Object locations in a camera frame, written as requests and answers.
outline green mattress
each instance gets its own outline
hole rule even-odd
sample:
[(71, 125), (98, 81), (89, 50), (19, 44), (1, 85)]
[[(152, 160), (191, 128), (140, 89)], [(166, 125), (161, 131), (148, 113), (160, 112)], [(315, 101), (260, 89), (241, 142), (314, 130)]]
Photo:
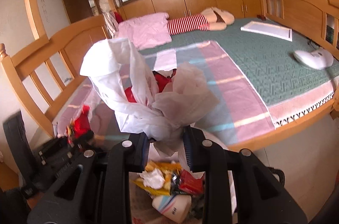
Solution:
[(313, 51), (308, 39), (293, 32), (293, 41), (243, 32), (240, 27), (251, 20), (236, 19), (224, 31), (193, 31), (172, 36), (172, 42), (140, 51), (143, 55), (192, 43), (214, 40), (230, 55), (253, 84), (267, 106), (303, 94), (339, 75), (339, 62), (334, 60), (326, 70), (302, 67), (293, 57), (293, 51)]

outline metal screw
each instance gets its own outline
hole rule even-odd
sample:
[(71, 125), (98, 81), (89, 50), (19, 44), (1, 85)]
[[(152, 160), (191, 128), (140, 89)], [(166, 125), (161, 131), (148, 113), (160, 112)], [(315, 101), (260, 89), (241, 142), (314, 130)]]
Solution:
[(249, 149), (245, 148), (241, 151), (241, 154), (244, 156), (250, 156), (252, 154), (252, 151), (250, 151)]
[(94, 151), (91, 149), (88, 149), (84, 152), (84, 156), (87, 158), (92, 157), (93, 155), (94, 155)]
[(132, 145), (132, 142), (130, 140), (126, 140), (122, 142), (123, 147), (130, 147)]
[(202, 141), (202, 145), (203, 145), (204, 147), (210, 147), (210, 146), (213, 145), (213, 143), (212, 143), (212, 141), (210, 141), (210, 140), (203, 140), (203, 141)]

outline wooden footboard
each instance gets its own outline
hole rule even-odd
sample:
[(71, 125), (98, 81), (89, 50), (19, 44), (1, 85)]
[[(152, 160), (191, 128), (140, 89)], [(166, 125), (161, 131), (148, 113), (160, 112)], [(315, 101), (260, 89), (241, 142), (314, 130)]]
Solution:
[[(105, 20), (102, 15), (99, 15), (71, 24), (50, 39), (43, 36), (12, 57), (6, 54), (4, 44), (0, 44), (0, 62), (14, 93), (30, 116), (47, 134), (54, 136), (52, 121), (85, 79), (79, 75), (84, 55), (95, 42), (105, 38), (107, 38)], [(72, 81), (67, 86), (50, 60), (56, 53), (61, 56), (72, 77)], [(35, 72), (41, 64), (46, 65), (52, 79), (61, 90), (54, 100)], [(28, 76), (49, 106), (45, 113), (40, 110), (22, 83)]]
[[(339, 60), (339, 50), (337, 49), (339, 8), (330, 5), (328, 0), (264, 0), (264, 4), (266, 17), (310, 38)], [(333, 42), (329, 43), (325, 39), (327, 21), (331, 16), (333, 24), (330, 25), (334, 25), (334, 36)], [(301, 132), (331, 111), (331, 116), (336, 117), (339, 114), (333, 112), (333, 109), (339, 111), (338, 98), (339, 91), (336, 90), (330, 101), (307, 115), (283, 125), (273, 132), (231, 145), (229, 148), (234, 151), (239, 151), (242, 148), (261, 149)]]

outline striped clothing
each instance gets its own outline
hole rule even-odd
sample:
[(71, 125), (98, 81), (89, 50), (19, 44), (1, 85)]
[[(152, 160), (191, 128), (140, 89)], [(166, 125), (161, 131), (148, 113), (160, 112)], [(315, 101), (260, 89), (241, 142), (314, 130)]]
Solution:
[(208, 21), (203, 15), (193, 15), (169, 20), (167, 27), (170, 35), (177, 35), (194, 30), (209, 30)]

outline tile floor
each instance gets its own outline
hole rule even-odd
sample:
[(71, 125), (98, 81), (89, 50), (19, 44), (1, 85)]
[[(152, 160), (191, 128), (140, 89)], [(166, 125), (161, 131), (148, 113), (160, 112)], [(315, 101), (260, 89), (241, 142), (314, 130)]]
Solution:
[(339, 170), (339, 121), (323, 119), (277, 144), (254, 152), (285, 173), (285, 188), (310, 221), (334, 189)]

